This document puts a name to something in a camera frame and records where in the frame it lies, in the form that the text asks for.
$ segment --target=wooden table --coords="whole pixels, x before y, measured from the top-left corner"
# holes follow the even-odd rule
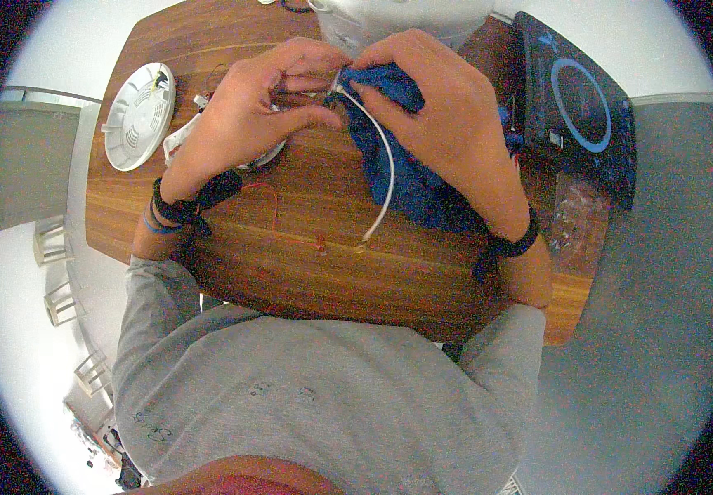
[[[464,51],[465,58],[484,70],[480,64],[490,60],[481,54],[497,52],[498,36],[504,35],[498,21],[490,21]],[[315,15],[292,14],[278,4],[252,0],[189,0],[134,26],[109,80],[90,156],[90,247],[128,263],[152,182],[165,170],[161,148],[127,173],[115,170],[106,158],[100,128],[127,77],[150,62],[170,67],[177,84],[170,125],[174,132],[197,110],[195,94],[214,89],[230,64],[294,35],[321,39]],[[204,87],[217,64],[224,66]],[[532,161],[522,169],[531,203],[546,218],[554,176]],[[276,166],[244,173],[243,178],[245,184],[264,182],[271,189],[244,190],[206,213],[214,235],[196,242],[192,270],[203,290],[218,299],[285,318],[403,325],[433,342],[465,342],[508,303],[498,296],[494,279],[480,286],[471,278],[482,246],[471,234],[423,229],[390,211],[368,249],[355,253],[380,206],[371,201],[361,154],[346,130],[315,128],[295,134]],[[275,230],[272,191],[279,205]],[[315,247],[320,239],[326,255]],[[568,341],[591,282],[591,276],[555,273],[547,344]]]

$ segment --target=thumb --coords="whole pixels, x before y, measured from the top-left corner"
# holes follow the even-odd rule
[[[395,137],[403,140],[411,134],[414,121],[403,107],[385,97],[379,90],[369,85],[351,81],[351,87],[362,98],[368,112],[384,127],[392,131]]]
[[[282,135],[288,135],[315,124],[324,124],[335,128],[342,127],[338,114],[317,104],[284,110],[271,115],[270,118],[274,120]]]

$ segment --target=blue ring light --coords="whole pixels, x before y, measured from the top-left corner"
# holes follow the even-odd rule
[[[593,87],[596,88],[596,91],[599,93],[599,97],[601,98],[601,104],[604,105],[604,113],[607,115],[607,132],[604,134],[604,138],[598,143],[591,143],[590,141],[585,139],[585,136],[579,133],[577,128],[574,126],[574,123],[571,122],[571,119],[569,118],[568,114],[566,114],[566,105],[562,104],[562,98],[560,97],[560,83],[557,79],[557,74],[560,72],[560,69],[565,66],[571,66],[576,69],[579,69],[582,74],[585,74],[588,77],[589,81],[593,84]],[[598,82],[596,82],[596,79],[593,77],[593,75],[590,74],[588,70],[576,60],[557,59],[555,63],[552,64],[551,82],[552,90],[555,92],[555,103],[557,103],[557,108],[560,111],[560,115],[562,115],[563,120],[566,121],[566,125],[568,126],[569,131],[571,131],[571,135],[574,137],[574,139],[576,139],[577,142],[580,143],[588,151],[591,151],[593,153],[601,153],[602,151],[604,151],[607,148],[607,145],[609,144],[609,137],[612,132],[611,119],[609,116],[609,105],[607,105],[607,99],[604,98],[604,93],[602,93],[601,88],[599,87],[599,84]]]

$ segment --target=white cable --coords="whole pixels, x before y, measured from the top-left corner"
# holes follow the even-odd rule
[[[373,232],[375,232],[375,229],[379,228],[379,225],[381,224],[381,221],[384,219],[384,215],[387,213],[387,208],[390,206],[390,201],[392,200],[392,190],[395,187],[395,161],[392,159],[392,150],[390,149],[390,144],[387,141],[387,136],[384,135],[384,131],[381,130],[381,125],[379,125],[378,122],[375,121],[373,118],[373,115],[368,113],[367,110],[365,110],[364,106],[359,104],[357,100],[354,99],[350,94],[348,94],[347,91],[343,89],[343,86],[338,84],[335,88],[335,91],[337,91],[340,94],[343,94],[345,97],[347,97],[353,104],[355,104],[368,118],[371,120],[373,125],[375,125],[375,128],[379,130],[379,135],[381,135],[381,140],[384,142],[384,146],[387,147],[387,155],[390,157],[390,185],[387,188],[387,197],[384,199],[384,205],[381,207],[381,213],[379,213],[379,218],[375,219],[375,222],[373,223],[373,226],[368,229],[367,232],[364,233],[362,236],[362,242],[366,243],[368,239],[370,239],[370,236],[373,235]]]

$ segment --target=person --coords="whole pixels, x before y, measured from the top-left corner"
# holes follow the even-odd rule
[[[273,113],[275,95],[327,90],[312,74],[391,62],[417,82],[425,106],[410,115],[356,85],[365,107],[492,233],[519,242],[529,203],[493,87],[417,29],[355,60],[294,38],[233,64],[164,173],[161,200],[192,200],[212,177],[301,128],[342,126],[304,100]],[[183,232],[153,232],[180,224],[152,202],[145,213],[113,370],[120,438],[151,484],[130,493],[496,493],[508,481],[536,397],[552,290],[542,237],[498,261],[512,304],[456,364],[407,328],[289,321],[232,304],[201,313],[196,281],[173,255]]]

